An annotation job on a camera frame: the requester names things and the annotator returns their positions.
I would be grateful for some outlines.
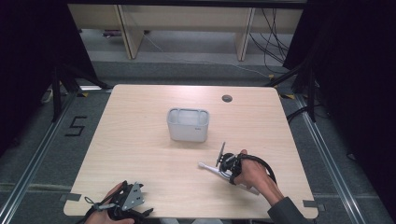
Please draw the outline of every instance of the black cable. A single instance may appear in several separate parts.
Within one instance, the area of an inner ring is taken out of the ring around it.
[[[308,108],[309,108],[308,106],[304,106],[304,107],[302,107],[302,108],[296,110],[295,112],[293,112],[293,113],[287,115],[286,118],[287,118],[287,120],[288,120],[288,124],[290,124],[291,121],[292,121],[295,117],[297,117],[298,115],[300,115],[300,114],[302,114],[303,112],[307,111]]]
[[[249,34],[251,39],[253,40],[254,44],[264,53],[269,54],[272,58],[274,58],[275,60],[277,60],[280,63],[283,63],[283,60],[278,58],[273,52],[269,51],[268,49],[266,49],[265,47],[263,47],[251,34]]]
[[[276,10],[274,11],[274,9],[275,9],[275,8],[273,8],[274,24],[276,24],[276,21],[275,21]],[[288,46],[286,46],[285,44],[283,44],[283,42],[280,41],[280,40],[277,38],[277,31],[276,31],[276,29],[275,29],[275,31],[274,31],[274,28],[271,27],[271,24],[270,24],[270,22],[268,21],[268,18],[267,18],[267,16],[265,15],[265,12],[264,12],[264,9],[263,9],[263,8],[262,8],[262,15],[264,16],[265,20],[267,21],[267,24],[268,24],[268,26],[270,27],[271,33],[275,34],[276,42],[277,42],[278,44],[282,45],[285,49],[289,49]]]
[[[265,20],[267,21],[268,27],[270,28],[270,31],[271,31],[268,40],[267,40],[266,38],[264,38],[263,36],[262,36],[262,38],[263,38],[264,40],[266,40],[267,43],[269,43],[269,42],[270,42],[270,39],[271,39],[271,35],[273,35],[273,36],[274,36],[274,39],[276,40],[276,43],[277,43],[276,47],[278,48],[279,53],[280,53],[281,57],[282,57],[283,60],[284,60],[285,57],[286,57],[286,54],[285,54],[285,52],[283,51],[282,46],[285,47],[287,50],[289,50],[289,48],[288,48],[285,44],[283,44],[282,41],[280,41],[279,38],[277,37],[277,31],[276,31],[276,8],[273,8],[273,24],[272,24],[272,25],[271,25],[270,22],[268,21],[268,18],[267,18],[267,16],[265,15],[265,12],[264,12],[263,8],[262,8],[262,15],[264,16]]]
[[[262,33],[260,33],[260,36],[261,36],[266,42],[269,41],[269,40],[267,40],[267,38],[265,38],[265,36],[262,35]],[[270,42],[270,45],[279,48],[279,45],[278,45],[277,43],[274,44],[274,43]]]
[[[252,156],[252,155],[246,155],[246,154],[242,154],[242,153],[238,155],[238,158],[241,160],[251,160],[251,161],[258,162],[263,167],[265,167],[265,169],[268,171],[270,178],[274,181],[274,183],[276,183],[276,177],[275,177],[274,171],[272,170],[271,166],[266,161],[262,160],[259,157]]]

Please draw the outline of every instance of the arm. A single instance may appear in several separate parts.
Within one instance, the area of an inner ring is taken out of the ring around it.
[[[309,223],[291,199],[283,196],[277,184],[258,162],[242,160],[242,173],[233,181],[236,185],[244,184],[248,189],[251,187],[257,189],[272,206],[268,215],[276,224]]]
[[[107,196],[117,191],[117,189],[121,187],[121,184],[122,183],[119,183],[116,187],[114,187],[114,189],[112,189],[107,194]],[[97,211],[93,212],[85,221],[85,224],[134,224],[134,220],[131,218],[126,218],[120,221],[114,221],[108,216],[107,210],[104,210],[102,212],[97,212]]]

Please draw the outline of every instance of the sleeve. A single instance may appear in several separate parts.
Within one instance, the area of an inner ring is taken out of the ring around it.
[[[297,209],[289,197],[276,203],[270,210],[268,215],[275,224],[305,224],[310,223]]]

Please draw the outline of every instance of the wire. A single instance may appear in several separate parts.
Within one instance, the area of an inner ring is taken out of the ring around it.
[[[289,114],[289,115],[287,116],[288,124],[290,124],[291,121],[292,121],[295,117],[297,117],[298,115],[300,115],[300,114],[302,114],[303,112],[307,111],[308,108],[309,108],[308,106],[304,106],[304,107],[302,107],[302,108],[296,110],[295,112]]]
[[[145,37],[156,49],[158,49],[160,52],[165,53],[165,51],[163,51],[162,48],[160,48],[158,45],[156,45],[156,44],[154,43],[154,41],[152,41],[148,36],[146,36],[146,35],[143,35],[143,36],[144,36],[144,37]],[[191,60],[186,60],[186,59],[173,58],[173,57],[170,57],[170,56],[168,56],[168,55],[165,55],[165,57],[166,57],[166,58],[169,58],[169,59],[171,59],[171,60],[173,60],[173,61],[186,62],[186,63],[225,64],[225,65],[230,65],[230,66],[236,67],[236,68],[238,68],[238,69],[245,70],[245,71],[252,72],[252,73],[257,73],[257,74],[259,74],[259,75],[261,75],[261,76],[263,76],[263,77],[268,77],[268,78],[269,78],[268,75],[265,75],[265,74],[263,74],[263,73],[261,73],[261,72],[259,72],[259,71],[252,70],[252,69],[247,69],[247,68],[244,68],[244,67],[238,66],[238,65],[236,65],[236,64],[232,64],[232,63],[214,63],[214,62],[210,62],[210,61],[191,61]]]
[[[266,61],[267,61],[267,58],[266,58],[267,55],[270,56],[270,57],[272,57],[273,59],[275,59],[275,60],[278,61],[279,63],[284,63],[284,60],[285,60],[285,58],[286,58],[286,53],[285,53],[285,51],[289,50],[289,48],[288,48],[285,44],[283,44],[283,43],[279,40],[279,38],[277,37],[277,32],[276,32],[276,8],[273,8],[273,20],[272,20],[272,24],[269,22],[267,16],[265,15],[265,12],[264,12],[264,9],[263,9],[263,8],[262,8],[262,14],[263,14],[263,16],[264,16],[264,18],[265,18],[265,20],[266,20],[266,22],[267,22],[267,24],[268,24],[268,27],[270,28],[270,35],[269,35],[268,39],[265,38],[262,34],[260,34],[261,37],[262,37],[262,38],[265,40],[265,42],[266,42],[265,47],[263,47],[261,44],[259,44],[259,42],[256,41],[256,39],[253,37],[252,34],[249,34],[249,35],[250,35],[250,38],[253,40],[254,44],[255,44],[261,51],[264,52],[264,65],[265,65],[265,67],[266,67],[269,71],[271,71],[271,72],[273,72],[273,73],[285,74],[285,73],[280,73],[280,72],[277,72],[277,71],[274,71],[274,70],[270,69],[270,68],[268,67],[267,63],[266,63]],[[276,44],[274,44],[274,43],[271,42],[271,37],[272,37],[272,36],[273,36],[274,39],[276,40]],[[278,48],[280,58],[279,58],[278,56],[276,56],[273,52],[271,52],[270,50],[268,50],[268,46],[269,46],[269,45],[275,46],[275,47]]]

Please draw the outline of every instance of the cable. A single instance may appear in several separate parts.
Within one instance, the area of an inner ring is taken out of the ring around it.
[[[269,42],[270,45],[272,45],[272,46],[274,46],[274,47],[282,48],[283,50],[289,50],[289,48],[288,48],[287,46],[284,46],[284,47],[281,46],[281,47],[280,47],[280,46],[277,44],[277,41],[276,41],[276,44],[270,42],[268,39],[266,39],[266,38],[262,35],[262,33],[260,33],[260,36],[261,36],[266,42]]]
[[[273,33],[274,33],[274,38],[276,39],[276,43],[277,43],[277,46],[278,46],[278,49],[279,49],[279,53],[280,53],[280,55],[282,56],[282,58],[283,58],[283,60],[285,60],[285,58],[286,58],[286,54],[285,54],[285,52],[283,51],[283,49],[282,49],[282,47],[281,47],[281,45],[280,45],[280,43],[282,43],[280,40],[279,40],[279,38],[277,38],[277,30],[276,30],[276,8],[273,8],[273,15],[274,15],[274,22],[273,22]]]
[[[273,34],[273,31],[272,31],[272,28],[271,28],[271,25],[270,25],[270,23],[269,23],[269,21],[267,20],[267,22],[268,22],[268,26],[270,27],[270,30],[271,30],[271,33],[270,33],[270,36],[268,37],[268,42],[267,42],[267,44],[265,45],[265,48],[267,49],[268,48],[268,43],[269,43],[269,41],[271,41],[271,36],[272,36],[272,34]],[[264,63],[265,63],[265,66],[267,66],[266,65],[266,59],[265,59],[265,53],[264,53]]]
[[[268,171],[270,178],[274,181],[274,183],[276,183],[276,177],[275,177],[274,171],[272,170],[271,166],[266,161],[262,160],[259,157],[252,156],[252,155],[246,155],[246,154],[242,154],[242,153],[238,155],[238,158],[240,160],[251,160],[251,161],[258,162],[263,167],[265,167],[265,169]]]
[[[282,45],[285,49],[289,49],[288,46],[286,46],[285,44],[283,44],[282,41],[280,41],[280,40],[277,38],[277,31],[276,31],[276,8],[273,8],[273,26],[272,26],[272,27],[271,27],[271,24],[270,24],[270,22],[268,21],[266,15],[265,15],[265,12],[264,12],[264,9],[263,9],[263,8],[262,8],[262,15],[264,16],[265,20],[267,21],[267,24],[268,24],[268,26],[269,26],[269,28],[270,28],[270,30],[271,30],[271,33],[274,35],[274,38],[276,39],[277,45],[278,45],[278,46],[279,46],[279,45]]]
[[[304,107],[302,107],[302,108],[296,110],[295,112],[289,114],[289,115],[286,117],[287,120],[288,120],[288,124],[290,124],[291,121],[292,121],[295,117],[297,117],[298,115],[300,115],[300,114],[302,114],[303,112],[307,111],[308,108],[309,108],[308,106],[304,106]]]
[[[156,44],[154,43],[154,41],[152,41],[148,36],[146,36],[146,35],[143,35],[143,36],[144,36],[144,37],[145,37],[156,49],[158,49],[160,52],[165,53],[165,51],[163,51],[162,48],[160,48],[158,45],[156,45]],[[261,76],[263,76],[263,77],[268,77],[268,78],[269,78],[268,75],[265,75],[265,74],[263,74],[263,73],[261,73],[261,72],[259,72],[259,71],[247,69],[247,68],[244,68],[244,67],[238,66],[238,65],[236,65],[236,64],[232,64],[232,63],[214,63],[214,62],[209,62],[209,61],[191,61],[191,60],[186,60],[186,59],[173,58],[173,57],[170,57],[170,56],[167,56],[167,55],[165,55],[165,57],[167,57],[167,58],[169,58],[169,59],[171,59],[171,60],[173,60],[173,61],[180,61],[180,62],[187,62],[187,63],[225,64],[225,65],[230,65],[230,66],[236,67],[236,68],[238,68],[238,69],[245,70],[245,71],[248,71],[248,72],[257,73],[257,74],[259,74],[259,75],[261,75]]]
[[[275,60],[277,60],[279,63],[283,63],[283,60],[281,60],[280,58],[278,58],[273,52],[267,50],[265,47],[263,47],[262,45],[260,45],[251,34],[249,34],[251,39],[253,40],[254,44],[261,50],[264,52],[264,66],[272,73],[277,73],[277,74],[285,74],[285,73],[281,73],[281,72],[277,72],[272,70],[271,68],[268,67],[266,59],[265,59],[265,55],[269,54],[272,58],[274,58]]]

